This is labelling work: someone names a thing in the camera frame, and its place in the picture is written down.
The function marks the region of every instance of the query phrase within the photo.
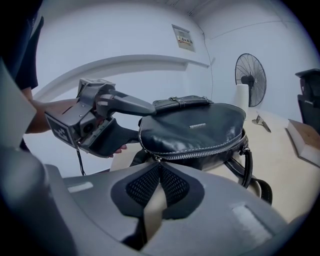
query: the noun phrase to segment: paper towel roll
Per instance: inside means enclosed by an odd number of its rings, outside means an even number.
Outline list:
[[[249,87],[247,84],[237,84],[234,105],[243,109],[247,114],[249,107]]]

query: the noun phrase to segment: wall-mounted fan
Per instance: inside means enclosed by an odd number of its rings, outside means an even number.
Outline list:
[[[235,84],[249,86],[249,107],[259,105],[267,89],[267,78],[260,61],[253,55],[242,54],[235,65]]]

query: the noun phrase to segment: electrical wire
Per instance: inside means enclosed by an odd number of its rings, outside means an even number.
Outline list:
[[[82,158],[81,158],[80,151],[79,151],[79,150],[77,150],[77,151],[76,151],[76,154],[78,155],[81,174],[82,174],[82,176],[85,176],[85,175],[86,175],[86,173],[85,173],[85,170],[84,170],[84,166],[83,166],[83,164],[82,164]]]
[[[205,32],[203,31],[203,29],[198,25],[198,23],[194,22],[198,27],[199,29],[202,31],[202,34],[203,34],[203,41],[204,41],[204,46],[205,46],[205,49],[206,49],[206,53],[208,54],[208,58],[209,58],[209,65],[210,65],[210,71],[211,71],[211,82],[212,82],[212,87],[211,87],[211,100],[213,100],[213,94],[214,94],[214,74],[212,72],[212,65],[211,65],[211,57],[210,57],[210,54],[209,54],[209,51],[208,51],[208,47],[207,47],[207,44],[206,44],[206,35],[205,35]]]

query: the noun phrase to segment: silver zipper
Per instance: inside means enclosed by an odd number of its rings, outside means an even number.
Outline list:
[[[244,141],[246,139],[246,135],[243,136],[240,140],[235,141],[231,144],[229,144],[228,146],[219,148],[219,149],[214,149],[214,150],[210,150],[210,151],[206,151],[206,152],[195,152],[195,153],[189,153],[189,154],[183,154],[183,155],[176,155],[176,156],[160,156],[160,155],[154,155],[155,159],[160,162],[162,159],[165,160],[181,160],[181,159],[190,159],[190,158],[201,158],[201,157],[207,157],[207,156],[212,156],[215,154],[219,154],[225,151],[230,150],[231,148],[233,148],[234,146],[236,146],[237,144],[240,144],[242,141]]]

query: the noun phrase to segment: dark shirt sleeve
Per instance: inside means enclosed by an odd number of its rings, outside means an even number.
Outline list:
[[[41,20],[30,38],[19,71],[15,78],[15,83],[23,90],[31,87],[31,89],[38,86],[37,70],[36,70],[36,52],[39,41],[41,28],[44,25],[44,18]]]
[[[1,41],[1,57],[11,77],[16,80],[24,59],[34,22],[42,0],[24,1],[17,3],[9,1],[3,11],[14,10],[13,20],[7,20],[7,15],[0,15],[0,26],[3,40]]]

